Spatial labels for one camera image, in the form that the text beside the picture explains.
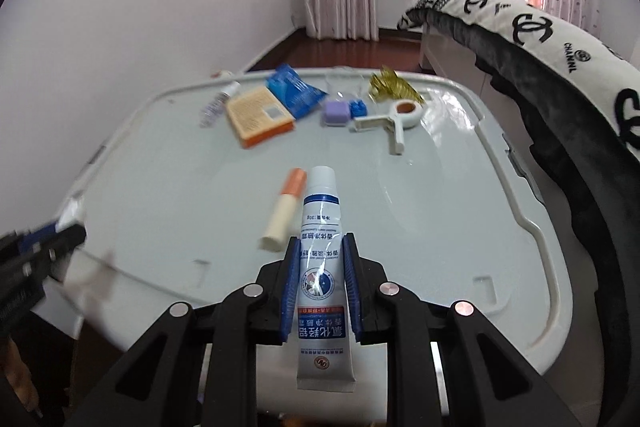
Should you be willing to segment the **small blue toy brick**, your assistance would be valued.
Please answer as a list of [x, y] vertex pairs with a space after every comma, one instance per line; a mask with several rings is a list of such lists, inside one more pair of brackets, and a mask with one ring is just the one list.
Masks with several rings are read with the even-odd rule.
[[352, 119], [368, 116], [367, 104], [360, 100], [360, 98], [357, 98], [357, 100], [349, 101], [348, 108], [350, 118]]

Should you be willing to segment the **small clear vial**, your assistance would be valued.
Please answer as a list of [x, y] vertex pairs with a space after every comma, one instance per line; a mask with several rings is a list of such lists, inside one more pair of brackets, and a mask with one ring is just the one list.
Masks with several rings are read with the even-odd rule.
[[200, 126], [202, 128], [212, 127], [215, 121], [226, 109], [227, 103], [239, 92], [239, 81], [232, 81], [222, 88], [206, 106], [201, 110]]

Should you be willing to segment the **small purple case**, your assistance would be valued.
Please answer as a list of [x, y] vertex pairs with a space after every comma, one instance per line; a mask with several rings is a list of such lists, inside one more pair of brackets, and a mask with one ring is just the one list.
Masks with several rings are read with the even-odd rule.
[[326, 101], [322, 107], [322, 124], [326, 127], [345, 127], [352, 119], [349, 103], [345, 100]]

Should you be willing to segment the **white blue ointment tube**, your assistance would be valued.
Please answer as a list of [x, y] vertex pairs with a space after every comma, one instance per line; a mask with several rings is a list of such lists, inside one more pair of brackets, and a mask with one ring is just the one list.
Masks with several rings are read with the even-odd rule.
[[351, 392], [356, 386], [342, 239], [335, 171], [314, 167], [308, 173], [299, 233], [297, 384], [303, 390]]

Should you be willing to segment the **orange cream lip balm tube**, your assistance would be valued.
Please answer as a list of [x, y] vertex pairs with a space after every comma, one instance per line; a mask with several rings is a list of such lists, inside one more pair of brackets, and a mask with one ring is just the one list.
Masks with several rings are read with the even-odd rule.
[[288, 245], [290, 226], [305, 190], [306, 180], [307, 173], [303, 169], [294, 168], [288, 173], [265, 232], [260, 238], [260, 248], [277, 253]]

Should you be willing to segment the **clear glass bowl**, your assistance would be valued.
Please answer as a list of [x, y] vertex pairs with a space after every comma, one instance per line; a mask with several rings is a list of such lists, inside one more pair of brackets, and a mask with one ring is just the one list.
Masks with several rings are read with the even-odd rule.
[[329, 98], [352, 101], [361, 98], [363, 78], [357, 69], [333, 67], [326, 72], [326, 92]]

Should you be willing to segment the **white tape dispenser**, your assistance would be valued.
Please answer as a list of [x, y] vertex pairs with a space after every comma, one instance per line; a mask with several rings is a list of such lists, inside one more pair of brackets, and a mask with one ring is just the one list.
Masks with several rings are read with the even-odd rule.
[[361, 132], [376, 126], [386, 126], [393, 131], [393, 153], [402, 155], [405, 152], [405, 131], [420, 124], [423, 105], [412, 100], [395, 101], [386, 114], [357, 117], [354, 119], [354, 130]]

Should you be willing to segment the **gold foil wrapper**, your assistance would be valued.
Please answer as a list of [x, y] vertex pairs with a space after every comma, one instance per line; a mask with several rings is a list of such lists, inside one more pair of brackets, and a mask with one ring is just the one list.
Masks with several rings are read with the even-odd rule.
[[371, 75], [369, 95], [375, 102], [410, 100], [419, 104], [424, 103], [423, 96], [407, 80], [388, 67], [383, 67], [379, 72]]

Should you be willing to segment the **white bed frame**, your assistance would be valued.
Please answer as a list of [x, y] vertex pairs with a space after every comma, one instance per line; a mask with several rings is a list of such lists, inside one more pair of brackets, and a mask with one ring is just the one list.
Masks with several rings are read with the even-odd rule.
[[421, 40], [421, 67], [431, 69], [435, 75], [454, 80], [472, 90], [489, 108], [500, 101], [490, 85], [491, 77], [475, 66], [476, 55], [469, 49], [442, 35], [430, 26], [424, 26]]

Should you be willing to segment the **orange beige medicine box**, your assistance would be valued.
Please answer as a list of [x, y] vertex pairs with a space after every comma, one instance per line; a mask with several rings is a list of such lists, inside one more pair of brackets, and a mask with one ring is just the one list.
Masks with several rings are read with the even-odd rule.
[[227, 103], [227, 114], [244, 148], [295, 129], [295, 118], [266, 86], [235, 95]]

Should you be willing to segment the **blue foil packet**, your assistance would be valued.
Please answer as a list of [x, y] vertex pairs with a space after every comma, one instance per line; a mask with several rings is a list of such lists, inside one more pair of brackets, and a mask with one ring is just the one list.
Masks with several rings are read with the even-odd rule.
[[276, 68], [267, 78], [266, 87], [295, 120], [308, 116], [328, 95], [306, 83], [288, 64]]

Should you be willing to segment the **black white logo blanket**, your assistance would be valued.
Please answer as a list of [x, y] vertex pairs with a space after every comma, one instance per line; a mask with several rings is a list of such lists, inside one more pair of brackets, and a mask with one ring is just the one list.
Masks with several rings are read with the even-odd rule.
[[508, 80], [562, 143], [597, 199], [620, 273], [639, 280], [639, 72], [584, 30], [524, 0], [412, 0], [427, 25]]

